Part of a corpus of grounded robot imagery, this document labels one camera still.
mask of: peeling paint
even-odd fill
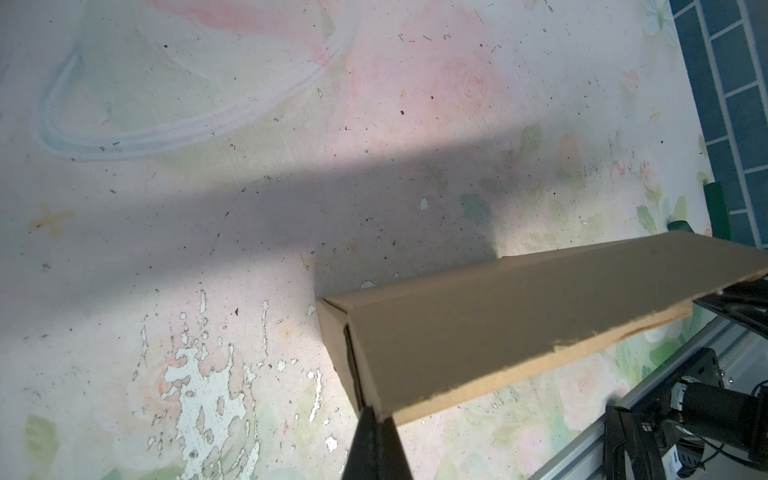
[[[181,331],[181,335],[180,335],[181,342],[184,345],[187,345],[187,343],[189,343],[189,341],[190,341],[189,330],[190,330],[190,327],[188,327],[187,324],[185,323],[184,324],[184,329]]]
[[[266,339],[266,311],[270,308],[270,303],[264,300],[261,303],[262,311],[261,311],[261,333],[264,337],[264,356],[269,355],[268,353],[268,345],[267,345],[267,339]]]
[[[149,343],[147,342],[147,326],[141,326],[141,359],[144,360],[144,366],[147,366],[147,352]]]
[[[339,443],[336,441],[335,438],[330,436],[326,439],[326,445],[328,446],[328,451],[333,452],[334,450],[336,450],[336,447],[339,446]]]
[[[245,394],[230,395],[230,378],[234,359],[234,346],[230,344],[227,366],[217,372],[211,370],[207,376],[200,373],[195,358],[197,348],[179,348],[176,359],[186,359],[182,366],[168,366],[164,379],[174,384],[172,391],[179,392],[180,414],[176,424],[176,440],[184,440],[182,458],[184,472],[180,480],[191,480],[195,475],[203,478],[203,464],[211,452],[221,452],[229,438],[229,427],[233,420],[243,420],[246,415],[243,399]],[[203,427],[198,429],[198,419],[203,416]],[[255,444],[243,466],[239,478],[248,478],[259,459],[259,446]]]
[[[256,374],[253,373],[248,365],[243,365],[243,383],[250,388],[251,384],[256,378]]]
[[[200,291],[200,313],[205,313],[208,309],[208,298],[205,296],[205,290]]]
[[[320,373],[320,370],[317,369],[317,385],[315,386],[315,404],[312,406],[312,411],[310,412],[310,422],[315,421],[315,415],[317,415],[317,411],[320,410],[320,403],[323,400],[323,384],[320,383],[320,379],[322,377],[323,375]]]

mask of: painted table surface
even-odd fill
[[[666,2],[0,12],[3,478],[338,478],[316,295],[709,232]],[[701,317],[403,426],[416,478],[530,476]]]

